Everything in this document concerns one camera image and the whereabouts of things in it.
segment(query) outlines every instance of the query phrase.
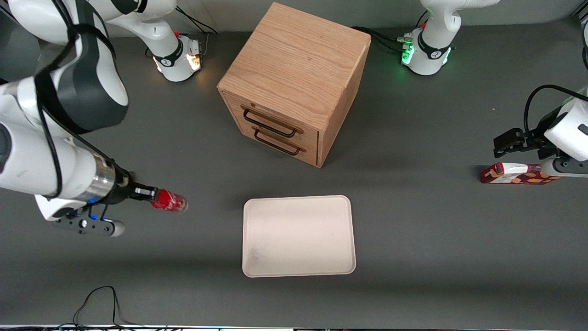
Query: wood grain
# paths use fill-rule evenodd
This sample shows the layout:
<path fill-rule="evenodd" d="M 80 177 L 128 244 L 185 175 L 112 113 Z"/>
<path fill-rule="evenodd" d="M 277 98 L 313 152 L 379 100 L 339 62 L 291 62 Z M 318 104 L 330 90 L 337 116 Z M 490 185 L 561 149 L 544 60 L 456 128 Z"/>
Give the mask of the wood grain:
<path fill-rule="evenodd" d="M 358 92 L 370 36 L 274 3 L 217 88 L 241 132 L 256 130 L 315 167 L 325 162 Z M 248 117 L 291 138 L 264 130 Z"/>
<path fill-rule="evenodd" d="M 349 83 L 343 94 L 341 94 L 337 108 L 329 119 L 329 126 L 327 126 L 323 133 L 319 134 L 317 157 L 317 166 L 319 168 L 325 163 L 326 157 L 329 154 L 331 147 L 333 147 L 335 138 L 341 129 L 341 125 L 343 125 L 343 121 L 345 120 L 345 117 L 347 117 L 347 113 L 355 100 L 355 96 L 358 94 L 359 83 L 361 82 L 363 69 L 366 64 L 366 59 L 368 58 L 368 50 L 369 44 L 365 46 L 362 56 L 356 64 L 357 67 L 353 70 L 353 75 L 349 78 Z"/>
<path fill-rule="evenodd" d="M 219 89 L 324 131 L 370 36 L 274 3 Z"/>

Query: green indicator light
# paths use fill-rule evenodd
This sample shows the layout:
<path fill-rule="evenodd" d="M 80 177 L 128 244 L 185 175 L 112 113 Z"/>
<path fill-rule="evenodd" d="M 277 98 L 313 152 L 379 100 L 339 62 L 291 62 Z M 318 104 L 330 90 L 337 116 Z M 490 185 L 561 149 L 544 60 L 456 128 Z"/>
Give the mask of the green indicator light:
<path fill-rule="evenodd" d="M 445 54 L 445 59 L 443 60 L 443 64 L 447 63 L 447 58 L 449 57 L 449 53 L 451 53 L 451 47 L 447 50 L 447 54 Z"/>
<path fill-rule="evenodd" d="M 412 59 L 412 55 L 414 53 L 415 53 L 415 47 L 411 45 L 409 49 L 405 50 L 405 55 L 403 55 L 403 57 L 402 57 L 402 62 L 404 64 L 409 64 L 410 60 Z"/>

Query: red can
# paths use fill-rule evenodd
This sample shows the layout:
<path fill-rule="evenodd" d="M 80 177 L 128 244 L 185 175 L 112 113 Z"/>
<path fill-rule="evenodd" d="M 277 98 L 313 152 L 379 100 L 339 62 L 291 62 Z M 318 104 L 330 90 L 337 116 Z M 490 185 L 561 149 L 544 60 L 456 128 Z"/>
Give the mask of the red can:
<path fill-rule="evenodd" d="M 188 201 L 186 198 L 164 189 L 157 191 L 155 201 L 151 201 L 151 205 L 154 208 L 174 213 L 183 213 L 188 210 Z"/>

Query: white wall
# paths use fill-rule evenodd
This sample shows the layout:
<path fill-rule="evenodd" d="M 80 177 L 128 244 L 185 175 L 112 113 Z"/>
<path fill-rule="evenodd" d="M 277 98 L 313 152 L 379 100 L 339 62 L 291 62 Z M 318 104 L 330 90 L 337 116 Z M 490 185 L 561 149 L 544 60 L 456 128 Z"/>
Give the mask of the white wall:
<path fill-rule="evenodd" d="M 302 11 L 341 23 L 364 27 L 408 27 L 424 9 L 418 0 L 278 0 Z M 273 0 L 178 0 L 189 15 L 218 31 L 252 31 Z M 495 6 L 462 11 L 465 25 L 549 22 L 571 14 L 582 0 L 502 0 Z M 197 29 L 180 13 L 165 17 L 180 32 Z M 117 37 L 130 35 L 109 28 Z"/>

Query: red cardboard box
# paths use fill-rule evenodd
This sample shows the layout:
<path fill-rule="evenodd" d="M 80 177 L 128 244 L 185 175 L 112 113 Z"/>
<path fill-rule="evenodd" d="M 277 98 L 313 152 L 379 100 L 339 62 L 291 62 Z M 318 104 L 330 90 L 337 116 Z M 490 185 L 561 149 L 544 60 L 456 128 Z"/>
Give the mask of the red cardboard box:
<path fill-rule="evenodd" d="M 503 162 L 494 164 L 480 174 L 480 179 L 484 184 L 544 185 L 560 178 L 542 172 L 540 164 Z"/>

